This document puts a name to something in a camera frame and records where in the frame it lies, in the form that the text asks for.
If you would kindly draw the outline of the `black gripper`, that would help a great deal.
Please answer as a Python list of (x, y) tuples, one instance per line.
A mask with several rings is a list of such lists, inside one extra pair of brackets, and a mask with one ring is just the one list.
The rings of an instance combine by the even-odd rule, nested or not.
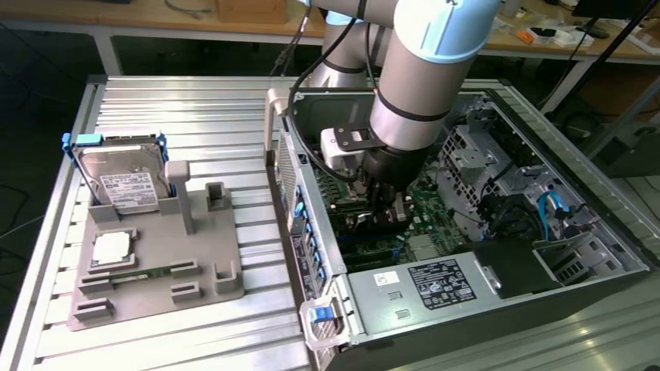
[(365, 151), (361, 163), (362, 184), (366, 187), (366, 199), (373, 211), (389, 208), (398, 194), (417, 179), (430, 148), (414, 151), (397, 150), (385, 146)]

